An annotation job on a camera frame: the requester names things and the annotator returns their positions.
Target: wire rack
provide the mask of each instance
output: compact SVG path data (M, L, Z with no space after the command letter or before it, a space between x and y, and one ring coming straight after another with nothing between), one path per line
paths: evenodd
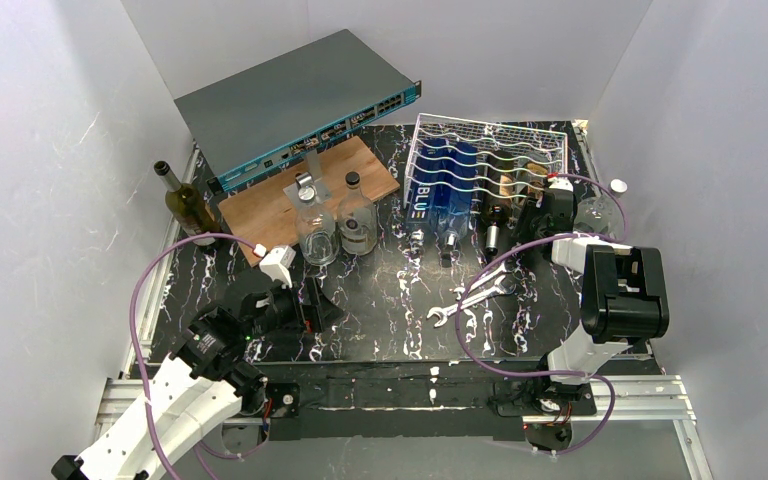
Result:
M460 164L451 157L427 157L422 154L424 147L432 147L429 143L432 139L446 139L449 148L455 148L459 142L471 145L477 153L469 153L476 156L477 167L475 177L460 177L446 170L440 163L442 160ZM497 169L487 163L489 156L496 156L496 151L504 150L513 155L515 168L509 170ZM417 165L422 160L424 167ZM420 113L416 119L416 129L411 140L411 148L408 156L408 164L405 168L404 202L409 205L412 198L412 189L417 186L447 185L458 191L467 192L493 192L484 188L486 182L493 182L488 178L488 169L499 172L513 173L516 177L514 198L524 198L526 188L540 190L539 185L546 174L535 173L527 168L529 164L540 165L547 174L566 173L567 171L567 134L538 130L534 128L501 125L498 123L464 120L462 118L444 117ZM417 178L433 176L434 181L427 182ZM452 184L454 179L460 186ZM464 190L464 185L471 188Z

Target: wooden cutting board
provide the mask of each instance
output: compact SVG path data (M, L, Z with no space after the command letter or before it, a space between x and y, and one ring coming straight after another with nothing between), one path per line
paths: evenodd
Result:
M323 181L331 190L331 199L325 203L331 213L336 214L337 204L346 196L346 174L351 171L360 174L363 194L373 202L399 189L399 182L358 137L329 148L319 155L319 161ZM302 162L220 202L219 211L231 232L252 243L262 243L267 249L297 244L296 209L284 194L284 187L307 170L307 162ZM260 262L249 248L242 250L251 266Z

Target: black marble table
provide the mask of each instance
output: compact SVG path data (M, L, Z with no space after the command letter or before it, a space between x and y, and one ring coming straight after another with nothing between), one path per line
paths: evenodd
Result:
M564 131L569 137L569 171L588 175L570 122L537 122L520 125ZM401 182L413 125L365 127L359 136ZM193 183L208 192L213 176L199 158ZM579 194L589 195L583 184ZM440 265L439 252L431 243L417 258L408 255L402 225L401 190L377 203L380 239L375 250L363 257L345 252L327 267L305 265L297 254L292 267L295 278L313 275L321 279L324 293L346 314L324 333L286 332L255 339L248 356L255 362L317 361L411 361L465 358L455 337L454 322L433 328L425 315L430 307L454 302L451 288L462 285L482 265L482 228L473 219L471 234L462 242L459 258L451 268ZM214 213L219 201L206 193ZM503 235L502 247L512 246ZM471 348L485 358L536 359L551 351L577 325L580 282L578 275L550 262L526 268L519 262L515 272L518 291L496 297L463 314ZM223 298L240 272L250 268L236 245L205 255L192 244L175 255L162 299L162 309L152 342L151 362L159 362L194 314L207 303Z

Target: wall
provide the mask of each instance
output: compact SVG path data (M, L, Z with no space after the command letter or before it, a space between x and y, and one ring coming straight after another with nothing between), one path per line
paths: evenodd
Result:
M122 0L176 98L348 28L423 81L387 123L586 117L650 2Z
M189 142L118 0L0 0L0 479L89 444Z
M682 375L717 478L768 478L768 2L655 0L591 117L631 241L661 249Z

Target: wrench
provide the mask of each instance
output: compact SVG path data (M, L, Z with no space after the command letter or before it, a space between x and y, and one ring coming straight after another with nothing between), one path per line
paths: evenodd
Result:
M514 270L516 270L516 262L509 258L504 262L502 262L502 264L496 267L492 272L484 275L483 277L479 278L475 283L473 283L470 291L473 291L476 288L489 282L490 280L493 280L497 275L500 275L503 273L511 273ZM455 300L460 300L461 297L463 297L463 294L466 291L466 289L464 289L464 287L455 287L451 289L451 291L454 292L455 294Z
M461 305L461 309L469 308L477 303L481 303L484 300L487 300L490 297L494 297L496 295L510 295L511 293L514 293L516 290L516 281L512 277L508 277L507 275L501 275L496 278L496 281L493 282L493 286L482 290L475 295L467 298L463 301L463 304ZM432 317L437 317L437 321L434 323L434 328L442 327L446 324L447 321L449 321L449 316L455 313L458 309L458 304L450 305L446 308L442 307L431 307L431 309L428 310L428 314L425 315L426 320L430 319Z

